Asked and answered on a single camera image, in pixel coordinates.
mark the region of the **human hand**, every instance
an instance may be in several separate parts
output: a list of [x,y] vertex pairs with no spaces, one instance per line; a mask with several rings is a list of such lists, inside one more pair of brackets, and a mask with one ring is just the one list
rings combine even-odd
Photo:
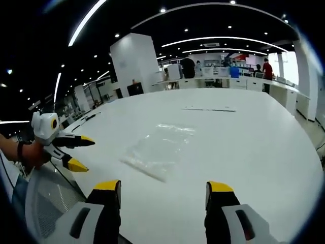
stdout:
[[43,150],[43,145],[37,141],[34,141],[31,145],[24,145],[22,156],[29,167],[35,167],[36,169],[39,169],[51,159],[51,156]]

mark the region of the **curved ceiling light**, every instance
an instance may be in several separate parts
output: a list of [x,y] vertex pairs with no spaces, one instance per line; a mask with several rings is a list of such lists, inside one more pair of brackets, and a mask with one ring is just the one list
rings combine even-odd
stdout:
[[191,41],[207,40],[207,39],[236,39],[236,40],[245,40],[245,41],[251,41],[251,42],[258,42],[258,43],[262,43],[262,44],[265,44],[265,45],[269,45],[271,47],[279,48],[280,50],[282,50],[284,52],[288,52],[288,50],[285,50],[284,48],[273,45],[271,43],[263,42],[263,41],[259,41],[259,40],[255,40],[255,39],[250,39],[250,38],[244,38],[244,37],[199,37],[199,38],[192,38],[192,39],[187,39],[187,40],[178,41],[178,42],[172,42],[172,43],[169,43],[169,44],[166,44],[166,45],[162,45],[161,47],[168,47],[168,46],[172,46],[172,45],[183,43],[183,42],[191,42]]
[[258,54],[262,54],[262,55],[268,55],[267,53],[263,53],[263,52],[257,52],[257,51],[246,50],[246,49],[238,49],[238,48],[206,48],[206,49],[196,49],[196,50],[184,51],[183,53],[200,52],[200,51],[213,51],[213,50],[243,51],[243,52],[253,52],[253,53],[258,53]]
[[82,31],[83,27],[85,26],[85,24],[88,22],[88,20],[92,17],[92,15],[97,11],[97,9],[100,8],[101,5],[104,4],[104,2],[106,2],[107,0],[99,0],[90,10],[89,12],[86,14],[86,16],[83,18],[83,20],[80,22],[80,24],[78,25],[76,31],[74,32],[73,36],[71,37],[71,40],[69,42],[69,47],[71,47],[75,40],[77,39],[78,35],[80,34],[80,32]]
[[61,73],[59,73],[59,75],[57,76],[57,80],[56,80],[55,91],[54,91],[54,103],[56,101],[56,92],[57,92],[57,88],[59,86],[60,78],[61,78]]
[[29,123],[28,120],[25,121],[0,121],[0,125],[4,124],[18,124],[18,123]]
[[250,6],[246,6],[246,5],[242,5],[242,4],[231,4],[231,3],[200,3],[200,4],[189,4],[189,5],[184,5],[184,6],[176,7],[176,8],[173,8],[173,9],[168,9],[168,10],[166,10],[163,13],[158,13],[156,15],[153,15],[153,16],[151,16],[151,17],[149,17],[149,18],[141,21],[140,23],[132,26],[131,29],[134,29],[134,28],[138,27],[139,25],[141,25],[141,24],[143,24],[143,23],[145,23],[145,22],[147,22],[147,21],[149,21],[151,19],[154,19],[156,17],[159,17],[160,15],[163,15],[163,14],[167,14],[167,13],[170,13],[170,12],[173,12],[173,11],[177,11],[177,10],[180,10],[180,9],[186,9],[186,8],[191,8],[191,7],[196,7],[196,6],[204,6],[204,5],[225,5],[225,6],[240,7],[240,8],[244,8],[244,9],[250,9],[250,10],[258,11],[260,13],[266,14],[266,15],[272,17],[272,18],[275,18],[275,19],[281,21],[282,23],[290,26],[294,31],[296,31],[291,25],[289,25],[288,23],[284,22],[281,18],[276,17],[273,14],[270,14],[268,12],[265,12],[265,11],[263,11],[261,9],[257,9],[257,8],[254,8],[254,7],[250,7]]
[[97,78],[97,80],[99,80],[100,78],[102,78],[104,75],[108,74],[110,71],[107,71],[106,73],[102,74],[100,77]]

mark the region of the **black wrist strap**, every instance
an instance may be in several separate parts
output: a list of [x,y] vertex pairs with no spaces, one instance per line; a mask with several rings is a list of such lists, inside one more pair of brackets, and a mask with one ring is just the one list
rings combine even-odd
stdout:
[[23,146],[24,146],[25,144],[26,144],[25,142],[20,141],[20,142],[18,143],[18,147],[17,147],[17,155],[18,155],[18,159],[19,159],[19,161],[21,162],[21,164],[22,164],[23,166],[26,166],[26,160],[25,160],[25,158],[24,158],[23,155],[22,155],[22,148],[23,148]]

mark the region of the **desk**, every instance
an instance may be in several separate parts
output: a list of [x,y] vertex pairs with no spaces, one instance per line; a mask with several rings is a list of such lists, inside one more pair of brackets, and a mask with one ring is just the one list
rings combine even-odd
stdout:
[[[229,106],[236,112],[182,110]],[[89,171],[73,173],[85,196],[100,181],[120,179],[120,233],[132,243],[206,243],[208,180],[230,185],[289,241],[307,220],[323,181],[318,155],[305,131],[266,93],[202,88],[160,91],[116,100],[78,129],[96,145],[66,149]],[[70,125],[71,131],[80,121]],[[195,128],[163,183],[119,159],[157,124]]]

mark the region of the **human arm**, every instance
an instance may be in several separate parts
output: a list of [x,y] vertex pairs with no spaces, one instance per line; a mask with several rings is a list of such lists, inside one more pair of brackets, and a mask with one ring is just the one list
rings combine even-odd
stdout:
[[[10,161],[20,161],[18,157],[18,142],[12,139],[7,139],[0,134],[0,150],[4,153],[6,158]],[[22,147],[22,157],[26,160],[26,164],[30,167],[39,168],[49,159],[48,155],[43,151],[43,146],[35,141],[31,145],[24,145]]]

